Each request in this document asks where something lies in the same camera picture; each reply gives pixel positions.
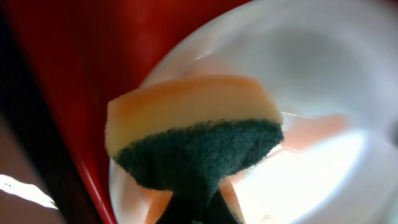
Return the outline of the white plate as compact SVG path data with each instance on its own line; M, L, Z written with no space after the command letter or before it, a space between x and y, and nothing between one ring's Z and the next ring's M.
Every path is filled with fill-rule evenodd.
M286 145L233 182L244 223L397 222L397 11L253 1L202 26L144 85L217 70L259 80Z

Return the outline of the green and yellow sponge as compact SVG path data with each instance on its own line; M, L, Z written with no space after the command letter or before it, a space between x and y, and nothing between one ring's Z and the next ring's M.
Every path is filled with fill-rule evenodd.
M282 142L279 110L254 79L205 75L126 93L108 105L109 156L148 189L210 198L219 181Z

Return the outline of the red plastic tray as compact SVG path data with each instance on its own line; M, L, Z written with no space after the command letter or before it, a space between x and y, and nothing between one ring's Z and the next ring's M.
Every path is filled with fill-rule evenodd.
M245 0L4 0L52 118L105 223L116 221L106 106L183 38Z

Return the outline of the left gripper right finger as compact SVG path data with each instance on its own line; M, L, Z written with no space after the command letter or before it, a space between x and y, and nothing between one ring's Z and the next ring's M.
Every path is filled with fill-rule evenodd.
M241 224L218 189L201 214L202 224Z

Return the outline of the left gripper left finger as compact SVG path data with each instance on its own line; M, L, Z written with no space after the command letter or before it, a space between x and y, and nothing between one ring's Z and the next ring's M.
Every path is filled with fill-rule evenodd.
M191 224L197 215L189 200L173 194L156 224Z

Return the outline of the black rectangular tray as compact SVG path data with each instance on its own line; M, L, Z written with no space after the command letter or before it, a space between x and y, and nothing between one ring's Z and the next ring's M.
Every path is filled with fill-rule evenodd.
M67 223L101 224L5 17L1 18L1 109Z

